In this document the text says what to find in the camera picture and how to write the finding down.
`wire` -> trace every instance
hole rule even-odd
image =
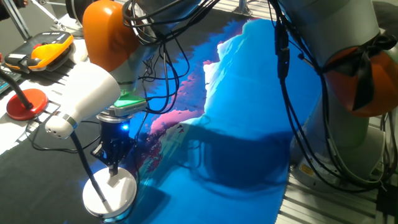
[[[34,121],[32,120],[30,123],[28,123],[28,125],[25,127],[25,135],[26,138],[30,141],[31,146],[38,150],[38,151],[59,151],[59,152],[66,152],[66,153],[71,153],[71,154],[76,154],[78,153],[78,151],[76,149],[66,149],[66,148],[47,148],[47,147],[42,147],[39,146],[38,144],[35,143],[36,137],[37,137],[37,133],[39,133],[39,129],[40,129],[40,125],[39,127],[34,131],[34,135],[33,135],[33,139],[31,139],[27,133],[28,133],[28,128],[29,126],[33,123]],[[82,123],[94,123],[94,124],[99,124],[98,122],[95,121],[82,121]],[[90,147],[92,144],[94,144],[98,139],[100,138],[100,136],[97,136],[94,140],[92,140],[92,142],[90,142],[89,144],[87,144],[85,147],[83,147],[83,149],[86,149],[88,147]]]
[[[75,147],[77,148],[77,153],[79,154],[81,164],[83,165],[83,167],[88,175],[88,178],[90,178],[91,184],[93,185],[93,187],[94,187],[95,191],[97,192],[98,196],[100,197],[101,201],[105,202],[106,198],[105,198],[104,194],[102,193],[100,186],[98,185],[97,181],[94,178],[93,171],[91,171],[91,169],[90,169],[90,165],[88,165],[87,158],[86,158],[83,148],[80,144],[79,138],[77,137],[75,132],[71,133],[70,138],[72,139],[73,143],[75,144]]]
[[[153,21],[154,16],[171,8],[172,6],[175,6],[179,3],[181,3],[182,1],[183,0],[176,0],[162,8],[156,10],[155,12],[152,12],[151,14],[138,17],[138,16],[136,16],[136,12],[134,9],[134,6],[136,5],[137,1],[136,0],[128,0],[123,5],[124,24],[134,30],[134,32],[137,34],[137,37],[142,45],[164,44],[164,43],[178,37],[180,34],[184,33],[189,27],[200,22],[209,13],[210,9],[212,9],[214,7],[214,5],[216,3],[218,3],[220,0],[204,0],[199,6],[194,8],[194,10],[192,10],[187,16],[185,16],[183,18],[169,20],[169,21],[162,21],[162,22],[154,22]],[[171,30],[167,34],[161,34],[155,28],[155,25],[174,24],[176,22],[186,21],[188,19],[190,19],[190,20],[187,22],[187,24],[185,26],[182,26],[176,30]],[[150,27],[152,29],[152,32],[155,33],[155,36],[145,33],[145,31],[142,30],[141,27]],[[148,37],[149,40],[151,40],[151,41],[146,40],[145,38],[142,37],[142,35],[144,37],[145,36]]]
[[[282,11],[280,10],[279,3],[277,1],[274,1],[274,0],[270,0],[270,2],[271,2],[271,4],[273,5],[273,7],[275,9],[275,13],[277,14],[277,22],[282,22],[283,23],[285,28],[290,31],[290,34],[294,38],[296,43],[298,43],[298,46],[295,45],[291,41],[289,41],[289,42],[291,44],[295,45],[299,50],[301,50],[302,51],[302,55],[306,54],[309,57],[310,62],[312,63],[314,69],[317,72],[320,71],[317,62],[314,60],[314,58],[312,57],[312,55],[310,54],[310,52],[308,51],[306,46],[303,44],[302,39],[301,39],[299,33],[297,32],[297,30],[295,30],[293,25],[282,15]],[[271,18],[272,18],[271,6],[270,5],[269,5],[269,10],[270,10]],[[397,167],[398,158],[396,158],[396,157],[398,156],[398,152],[397,152],[396,145],[394,146],[394,162],[393,162],[393,166],[391,168],[390,165],[385,165],[384,166],[384,170],[383,170],[383,174],[381,175],[381,177],[379,178],[378,181],[368,181],[368,180],[364,181],[363,179],[357,178],[357,176],[352,175],[353,173],[350,172],[348,169],[345,169],[347,167],[344,164],[341,164],[341,162],[342,162],[341,158],[340,158],[339,161],[340,161],[340,164],[342,165],[342,169],[340,169],[341,167],[339,166],[339,164],[337,164],[337,162],[339,162],[339,161],[335,161],[336,158],[333,156],[333,153],[331,151],[331,147],[329,145],[329,140],[331,140],[331,144],[334,145],[334,146],[335,146],[335,143],[333,141],[333,138],[330,136],[330,132],[329,132],[329,129],[328,129],[328,118],[329,118],[328,104],[329,104],[329,102],[328,102],[326,82],[325,82],[322,74],[318,73],[318,75],[320,76],[321,82],[322,82],[322,103],[323,103],[323,112],[322,113],[323,113],[323,120],[324,120],[324,127],[325,127],[326,147],[328,149],[328,153],[329,153],[329,156],[330,156],[330,159],[331,159],[333,165],[336,167],[338,172],[340,174],[342,174],[343,176],[340,176],[340,175],[334,173],[333,171],[331,171],[330,169],[328,169],[322,162],[319,161],[319,159],[313,153],[313,151],[312,151],[312,149],[311,149],[311,147],[309,145],[309,142],[308,142],[307,138],[305,137],[305,133],[303,132],[303,130],[301,128],[301,125],[300,125],[300,123],[299,123],[299,121],[297,119],[297,116],[294,113],[294,109],[293,109],[293,107],[291,105],[291,102],[289,100],[289,96],[287,94],[287,89],[286,89],[286,86],[285,86],[285,79],[281,78],[280,79],[280,84],[281,84],[281,87],[282,87],[282,94],[283,94],[283,97],[284,97],[284,101],[285,101],[285,105],[286,105],[286,109],[287,109],[287,113],[288,113],[289,123],[290,123],[290,126],[292,128],[292,131],[294,132],[296,140],[297,140],[297,142],[298,142],[298,144],[300,146],[300,149],[302,150],[302,153],[303,153],[305,159],[307,160],[307,162],[310,165],[310,167],[314,170],[314,173],[321,179],[321,181],[324,182],[325,184],[329,185],[330,187],[334,188],[334,189],[345,191],[345,192],[357,192],[358,193],[358,192],[364,192],[364,191],[376,189],[378,187],[382,187],[382,183],[385,182],[386,180],[388,180],[388,178],[391,177],[392,170],[395,170],[395,168]],[[292,115],[294,117],[296,125],[298,126],[298,129],[300,131],[301,137],[303,138],[303,140],[306,143],[308,151],[310,152],[312,157],[316,160],[316,162],[322,168],[324,168],[326,171],[328,171],[330,174],[334,175],[335,177],[337,177],[337,178],[339,178],[339,179],[341,179],[343,181],[349,182],[350,184],[353,184],[353,185],[355,185],[357,187],[361,187],[361,188],[363,188],[362,190],[342,189],[342,188],[339,188],[339,187],[334,186],[333,184],[327,182],[322,176],[320,176],[320,174],[317,172],[317,170],[312,165],[312,162],[308,158],[307,153],[305,152],[305,149],[304,149],[304,147],[303,147],[303,145],[301,143],[301,139],[300,139],[300,137],[298,136],[298,134],[297,134],[297,132],[295,130],[295,126],[294,126],[293,121],[292,121]]]
[[[139,126],[139,129],[138,129],[136,135],[134,136],[135,145],[134,145],[134,155],[133,156],[134,156],[134,167],[136,168],[136,171],[137,171],[137,193],[134,196],[133,206],[132,206],[133,208],[136,206],[136,199],[137,199],[137,195],[139,192],[139,185],[141,183],[141,175],[140,175],[139,167],[138,167],[138,163],[137,163],[137,143],[138,143],[139,133],[141,132],[141,129],[142,129],[147,117],[148,117],[148,112],[145,113],[144,118],[142,119],[141,125]]]

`metal frame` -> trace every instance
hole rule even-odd
[[[251,16],[252,12],[248,8],[248,4],[246,2],[247,0],[239,0],[239,6],[233,11],[233,13]]]
[[[10,18],[14,22],[15,26],[17,27],[19,33],[21,34],[22,38],[25,41],[28,41],[32,38],[29,34],[29,29],[26,26],[24,19],[22,18],[21,14],[18,11],[17,6],[14,4],[12,0],[2,0],[4,7],[7,9]]]

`black cable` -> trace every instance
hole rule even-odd
[[[166,43],[166,42],[168,42],[170,40],[173,40],[174,38],[178,37],[180,34],[185,32],[189,27],[191,27],[191,26],[197,24],[199,21],[201,21],[209,13],[210,9],[213,8],[216,3],[218,3],[218,1],[220,1],[220,0],[214,0],[214,1],[204,0],[191,13],[189,13],[187,16],[185,16],[183,18],[180,18],[180,19],[175,19],[175,20],[170,20],[170,21],[162,21],[162,22],[152,22],[150,17],[160,13],[160,10],[163,10],[163,9],[159,9],[158,11],[155,11],[152,14],[149,14],[149,15],[146,15],[146,16],[143,16],[143,17],[137,17],[135,15],[135,10],[133,10],[133,5],[135,5],[136,1],[135,0],[129,0],[128,2],[126,2],[124,4],[123,16],[124,16],[124,20],[131,21],[134,24],[134,25],[127,24],[127,26],[133,28],[134,30],[140,31],[141,34],[144,34],[146,36],[149,36],[149,35],[147,35],[143,30],[141,30],[140,27],[151,27],[152,30],[154,30],[155,29],[155,27],[154,27],[155,25],[173,24],[173,23],[176,23],[176,22],[185,21],[185,20],[190,18],[190,20],[188,21],[188,23],[185,26],[183,26],[183,27],[181,27],[179,29],[170,31],[168,34],[164,34],[164,35],[163,34],[158,34],[158,36],[156,36],[156,37],[149,36],[151,39],[154,40],[153,42],[149,42],[148,40],[143,39],[141,37],[141,35],[137,36],[142,45],[164,44],[164,43]],[[171,6],[173,6],[172,4],[176,4],[176,2],[170,3],[169,5],[167,5],[165,7],[171,7]],[[131,12],[133,14],[132,17],[127,15],[127,13],[128,13],[127,8],[130,5],[131,5],[131,9],[130,10],[131,10]],[[148,20],[151,21],[151,23],[145,24],[145,23],[142,22],[141,24],[137,24],[136,21],[141,21],[143,19],[148,19]]]
[[[166,56],[167,56],[167,60],[170,61],[170,55],[169,55],[167,49],[165,50],[165,53],[166,53]],[[150,108],[147,108],[147,112],[150,112],[152,114],[165,114],[165,113],[168,113],[174,107],[174,104],[175,104],[175,102],[177,100],[177,92],[178,92],[178,89],[180,88],[180,80],[177,78],[178,77],[177,71],[175,71],[174,67],[171,67],[171,69],[172,69],[174,77],[175,77],[174,81],[175,81],[175,86],[176,86],[175,87],[176,95],[173,98],[172,104],[170,105],[170,107],[166,111],[153,111]]]
[[[282,87],[282,94],[283,94],[284,98],[285,98],[285,97],[288,97],[288,95],[287,95],[287,90],[286,90],[286,85],[285,85],[285,83],[284,83],[284,80],[283,80],[283,81],[282,81],[282,80],[280,81],[280,85],[281,85],[281,87]],[[290,127],[292,128],[293,134],[294,134],[294,136],[295,136],[295,138],[296,138],[296,140],[297,140],[297,144],[299,145],[300,149],[302,150],[302,154],[303,154],[305,160],[307,161],[307,163],[309,164],[309,166],[311,167],[311,169],[314,171],[315,175],[317,175],[317,177],[318,177],[323,183],[327,184],[327,186],[329,186],[329,187],[331,187],[331,188],[333,188],[333,189],[340,190],[340,191],[342,191],[342,192],[348,192],[348,193],[362,193],[362,192],[367,192],[367,191],[370,191],[370,190],[374,190],[374,189],[378,189],[378,188],[379,188],[379,186],[377,186],[377,187],[372,187],[372,188],[369,188],[369,189],[362,189],[362,190],[347,190],[347,189],[342,189],[342,188],[340,188],[340,187],[336,187],[336,186],[334,186],[333,184],[329,183],[327,180],[325,180],[325,179],[319,174],[319,172],[316,170],[316,168],[313,166],[313,164],[311,163],[310,158],[308,157],[307,153],[305,152],[305,149],[304,149],[304,146],[303,146],[303,144],[302,144],[302,142],[301,142],[301,139],[300,139],[299,135],[297,134],[297,132],[296,132],[296,130],[295,130],[295,126],[294,126],[293,121],[292,121],[292,114],[290,113],[290,106],[289,106],[289,104],[288,104],[287,102],[288,102],[288,101],[285,101],[285,107],[286,107],[287,117],[288,117],[288,119],[289,119]]]
[[[29,126],[35,121],[31,121],[30,123],[28,123],[28,125],[25,127],[25,135],[26,138],[30,141],[31,146],[38,151],[58,151],[58,152],[66,152],[66,153],[71,153],[71,154],[76,154],[78,153],[76,149],[66,149],[66,148],[47,148],[47,147],[41,147],[38,144],[35,143],[36,137],[37,137],[37,133],[39,133],[39,127],[34,131],[34,135],[33,135],[33,139],[31,139],[27,133],[28,133],[28,128]],[[82,121],[82,123],[94,123],[94,124],[99,124],[98,122],[95,121]],[[94,142],[96,142],[98,139],[100,138],[100,136],[97,136],[94,140],[92,140],[92,142],[90,142],[89,144],[87,144],[85,147],[83,147],[83,149],[86,149],[88,147],[90,147],[92,144],[94,144]]]
[[[93,171],[91,171],[91,169],[90,169],[90,165],[88,165],[87,158],[86,158],[83,148],[80,144],[79,138],[77,137],[75,132],[71,133],[70,138],[72,139],[73,143],[75,144],[77,153],[79,154],[79,157],[81,160],[81,164],[83,165],[83,167],[88,175],[88,178],[90,178],[91,184],[93,184],[93,187],[94,187],[95,191],[97,192],[98,196],[100,197],[101,201],[105,202],[106,198],[105,198],[104,194],[102,193],[97,181],[94,178]]]
[[[313,57],[310,55],[310,53],[309,53],[309,51],[308,51],[308,49],[306,49],[306,47],[303,45],[303,43],[302,43],[302,40],[301,40],[301,38],[300,38],[300,36],[298,35],[298,32],[293,28],[293,26],[290,24],[290,22],[282,15],[282,13],[281,13],[281,10],[280,10],[280,7],[279,7],[279,4],[277,3],[277,2],[275,2],[275,1],[272,1],[272,5],[274,6],[274,9],[275,9],[275,12],[276,12],[276,14],[277,14],[277,22],[281,22],[282,21],[282,23],[286,26],[286,28],[290,31],[290,34],[292,35],[292,37],[296,40],[296,42],[303,48],[303,49],[300,49],[298,46],[296,46],[295,44],[295,46],[296,47],[298,47],[301,51],[302,51],[302,54],[303,54],[303,51],[307,54],[307,56],[309,57],[309,59],[311,60],[311,62],[313,63],[313,66],[314,66],[314,68],[315,68],[315,70],[316,71],[319,71],[319,67],[318,67],[318,65],[317,65],[317,63],[316,63],[316,61],[313,59]],[[297,117],[295,116],[295,113],[294,113],[294,110],[293,110],[293,107],[292,107],[292,105],[291,105],[291,103],[290,103],[290,101],[289,101],[289,97],[287,96],[287,90],[285,89],[285,84],[284,84],[284,79],[283,79],[283,81],[281,80],[281,86],[282,86],[282,92],[284,93],[284,100],[285,100],[285,104],[287,105],[287,110],[288,110],[288,117],[289,117],[289,119],[291,120],[291,114],[290,114],[290,110],[292,110],[292,113],[293,113],[293,115],[294,115],[294,117],[295,117],[295,121],[296,121],[296,123],[297,123],[297,126],[298,126],[298,128],[299,128],[299,130],[300,130],[300,133],[302,134],[302,136],[303,136],[303,139],[304,139],[304,141],[306,142],[306,145],[307,145],[307,147],[308,147],[308,150],[310,151],[310,153],[312,152],[312,150],[310,149],[310,146],[309,146],[309,143],[306,141],[306,137],[305,137],[305,135],[304,135],[304,132],[302,131],[302,128],[301,128],[301,125],[300,125],[300,123],[298,122],[298,119],[297,119]],[[323,112],[324,112],[324,117],[325,117],[325,119],[324,119],[324,121],[325,122],[328,122],[328,117],[329,117],[329,115],[328,115],[328,97],[327,97],[327,92],[325,93],[325,90],[326,90],[326,88],[323,88]],[[300,139],[298,139],[297,138],[297,132],[295,131],[295,128],[294,128],[294,125],[292,125],[292,130],[293,130],[293,132],[295,133],[295,137],[296,137],[296,139],[297,139],[297,141],[300,143],[300,149],[302,150],[302,152],[304,153],[304,156],[306,157],[306,159],[307,159],[307,162],[311,165],[311,162],[308,160],[308,156],[307,156],[307,154],[306,154],[306,152],[305,152],[305,149],[302,147],[302,144],[301,144],[301,142],[300,142]],[[334,159],[334,157],[331,155],[331,152],[330,152],[330,146],[328,145],[328,141],[327,141],[327,139],[328,139],[328,131],[326,130],[326,126],[325,126],[325,137],[326,137],[326,144],[327,144],[327,146],[328,146],[328,152],[330,153],[330,156],[331,156],[331,159],[332,159],[332,161],[333,161],[333,159]],[[326,169],[329,173],[331,173],[331,174],[333,174],[333,175],[335,175],[337,178],[340,178],[340,179],[343,179],[343,180],[345,180],[344,178],[342,178],[342,177],[340,177],[340,176],[338,176],[338,175],[336,175],[334,172],[332,172],[331,170],[328,170],[328,169]],[[386,177],[388,177],[389,176],[389,174],[391,173],[391,172],[386,172],[386,170],[387,169],[385,169],[384,170],[384,173],[383,173],[383,176],[382,176],[382,178],[383,178],[383,180],[384,180],[384,177],[386,176]],[[350,182],[351,184],[354,184],[354,185],[359,185],[358,183],[356,183],[356,182],[353,182],[352,180],[350,180],[350,181],[348,181],[348,182]],[[377,187],[380,187],[381,186],[381,184],[375,184],[375,185],[373,185],[372,187],[369,187],[369,186],[367,186],[368,188],[367,189],[364,189],[363,191],[366,191],[366,190],[370,190],[370,189],[375,189],[375,188],[377,188]],[[333,188],[335,188],[335,189],[338,189],[338,190],[344,190],[344,189],[340,189],[340,188],[336,188],[336,187],[334,187],[334,186],[331,186],[331,187],[333,187]]]
[[[138,191],[139,191],[139,185],[141,183],[141,175],[139,172],[139,167],[138,167],[138,163],[137,163],[137,143],[138,143],[138,137],[139,137],[139,133],[141,132],[141,129],[145,123],[145,120],[148,117],[148,112],[145,113],[142,121],[141,121],[141,125],[139,126],[139,129],[136,133],[136,135],[134,136],[134,140],[135,140],[135,145],[134,145],[134,167],[136,168],[137,171],[137,193],[134,196],[134,200],[132,201],[133,205],[132,205],[132,209],[136,206],[136,199],[137,199],[137,195],[138,195]]]

